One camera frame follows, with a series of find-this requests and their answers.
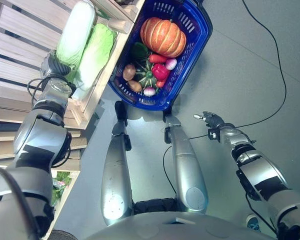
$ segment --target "blue basket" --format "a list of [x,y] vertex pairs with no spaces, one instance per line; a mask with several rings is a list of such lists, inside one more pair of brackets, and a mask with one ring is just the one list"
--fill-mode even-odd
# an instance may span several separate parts
[[[146,19],[151,17],[163,20],[172,19],[186,35],[186,46],[183,53],[177,57],[177,65],[170,72],[164,87],[158,94],[148,97],[142,92],[132,91],[122,75],[125,66],[129,64],[130,48],[135,42],[141,42],[141,26]],[[185,84],[212,30],[206,11],[203,7],[195,6],[190,0],[184,0],[183,3],[172,0],[146,0],[113,70],[109,85],[122,100],[136,108],[152,111],[166,110],[173,104]]]

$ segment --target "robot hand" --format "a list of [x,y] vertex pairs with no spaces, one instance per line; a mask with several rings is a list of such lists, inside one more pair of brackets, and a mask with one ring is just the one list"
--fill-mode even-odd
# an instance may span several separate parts
[[199,114],[195,114],[195,115],[193,115],[193,117],[195,119],[205,121],[207,123],[207,126],[210,128],[215,129],[218,126],[225,123],[220,116],[218,116],[217,114],[215,114],[213,112],[204,111],[202,114],[203,114],[203,116],[199,115]]

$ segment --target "concrete floor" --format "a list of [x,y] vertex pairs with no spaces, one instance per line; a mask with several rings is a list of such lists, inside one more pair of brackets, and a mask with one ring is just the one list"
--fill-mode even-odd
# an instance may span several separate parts
[[[289,186],[300,191],[300,0],[246,0],[251,12],[277,39],[287,84],[286,103],[266,122],[242,128],[255,147],[280,166]],[[275,44],[255,23],[240,0],[205,0],[213,33],[173,108],[189,137],[207,133],[193,114],[211,111],[227,122],[243,125],[271,115],[281,104],[284,88]],[[55,229],[82,240],[106,227],[100,211],[102,171],[111,130],[116,122],[114,103],[119,98],[107,87],[96,112],[100,119],[81,159],[78,177]],[[161,112],[128,108],[127,131],[132,150],[127,152],[133,200],[173,197],[164,175],[164,123]],[[207,214],[244,225],[251,212],[237,179],[229,152],[207,138],[191,140],[206,182]],[[166,169],[174,183],[172,155]],[[267,216],[258,202],[252,205]],[[262,232],[270,234],[265,225]]]

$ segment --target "black cable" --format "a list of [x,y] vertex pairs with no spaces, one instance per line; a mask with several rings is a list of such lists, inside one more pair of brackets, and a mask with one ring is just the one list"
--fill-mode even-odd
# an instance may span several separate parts
[[170,183],[170,186],[171,186],[172,190],[174,191],[175,195],[177,195],[177,192],[176,192],[174,186],[172,185],[172,183],[171,183],[171,181],[170,181],[170,179],[169,179],[169,177],[168,177],[168,174],[167,174],[167,172],[166,172],[166,168],[165,168],[165,156],[166,156],[166,153],[168,152],[168,150],[169,150],[171,147],[172,147],[172,146],[169,146],[169,147],[165,150],[165,152],[164,152],[164,154],[163,154],[163,158],[162,158],[162,164],[163,164],[163,170],[164,170],[164,174],[165,174],[165,176],[166,176],[166,179],[168,179],[168,181],[169,181],[169,183]]
[[26,85],[26,90],[27,90],[27,92],[30,94],[31,97],[32,97],[32,93],[30,92],[30,84],[33,83],[34,81],[39,81],[39,80],[42,80],[42,78],[35,78],[35,79],[32,79],[32,80],[30,80],[30,81],[27,83],[27,85]]
[[263,28],[271,35],[271,37],[272,37],[273,40],[274,40],[275,48],[276,48],[276,54],[277,54],[278,62],[279,62],[279,69],[280,69],[280,73],[281,73],[281,77],[282,77],[282,81],[283,81],[283,85],[284,85],[284,98],[283,98],[283,101],[282,101],[280,107],[279,107],[273,114],[271,114],[270,116],[268,116],[268,117],[266,117],[266,118],[264,118],[264,119],[262,119],[262,120],[260,120],[260,121],[256,121],[256,122],[249,123],[249,124],[245,124],[245,125],[241,125],[241,126],[237,126],[236,128],[242,128],[242,127],[251,126],[251,125],[258,124],[258,123],[264,122],[264,121],[266,121],[266,120],[272,118],[274,115],[277,114],[277,112],[280,111],[280,109],[281,109],[281,108],[283,107],[283,105],[285,104],[286,98],[287,98],[287,84],[286,84],[286,80],[285,80],[285,78],[284,78],[284,74],[283,74],[283,72],[282,72],[282,67],[281,67],[281,61],[280,61],[280,56],[279,56],[279,49],[278,49],[277,40],[276,40],[275,36],[272,34],[272,32],[271,32],[265,25],[263,25],[261,22],[259,22],[259,21],[255,18],[255,16],[252,15],[252,13],[250,12],[250,10],[249,10],[247,4],[245,3],[245,1],[242,0],[242,2],[243,2],[243,5],[244,5],[245,9],[246,9],[247,12],[248,12],[248,14],[253,18],[253,20],[255,20],[261,27],[263,27]]
[[31,212],[31,209],[28,205],[28,202],[21,191],[17,181],[14,179],[14,177],[5,169],[0,168],[0,175],[3,177],[9,188],[11,189],[11,192],[13,193],[15,200],[22,212],[22,217],[24,219],[25,229],[27,231],[27,236],[34,237],[36,240],[39,240],[38,237],[38,226],[37,222]]
[[44,80],[46,79],[42,79],[38,84],[37,86],[35,87],[33,93],[32,93],[32,96],[31,96],[31,107],[34,108],[34,99],[35,99],[35,95],[36,95],[36,92],[39,88],[39,86],[44,82]]
[[249,208],[251,209],[252,212],[255,213],[255,215],[257,215],[271,230],[272,232],[274,232],[274,234],[277,236],[277,231],[256,211],[252,208],[251,203],[248,199],[248,194],[245,193],[245,199],[248,202]]
[[191,139],[199,139],[199,138],[203,138],[203,137],[206,137],[206,136],[208,136],[208,134],[205,134],[205,135],[202,135],[202,136],[190,137],[189,140],[191,140]]
[[68,159],[69,159],[69,157],[70,157],[70,153],[71,153],[71,148],[70,148],[70,146],[69,146],[69,148],[68,148],[68,154],[67,154],[66,158],[64,159],[64,161],[61,162],[61,163],[58,164],[58,165],[53,165],[53,166],[51,166],[51,168],[52,168],[52,169],[55,169],[55,168],[58,168],[58,167],[62,166],[63,164],[65,164],[66,161],[68,161]]
[[[206,137],[206,136],[208,136],[208,134],[202,135],[202,136],[190,137],[189,140],[190,140],[190,139],[198,139],[198,138],[202,138],[202,137]],[[169,147],[165,150],[165,152],[164,152],[164,154],[163,154],[163,158],[162,158],[162,164],[163,164],[163,170],[164,170],[164,174],[165,174],[165,176],[166,176],[166,179],[167,179],[168,182],[170,183],[170,186],[171,186],[172,190],[174,191],[174,193],[177,195],[177,192],[176,192],[174,186],[172,185],[172,183],[171,183],[171,181],[170,181],[170,179],[169,179],[169,177],[168,177],[168,174],[167,174],[167,172],[166,172],[166,167],[165,167],[165,156],[166,156],[166,153],[168,152],[168,150],[169,150],[171,147],[172,147],[172,146],[169,146]]]

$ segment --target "orange pumpkin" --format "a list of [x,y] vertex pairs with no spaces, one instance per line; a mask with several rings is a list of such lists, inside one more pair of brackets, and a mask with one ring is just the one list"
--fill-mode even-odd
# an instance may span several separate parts
[[140,37],[149,49],[168,58],[179,56],[187,42],[186,35],[175,23],[158,17],[148,18],[142,24]]

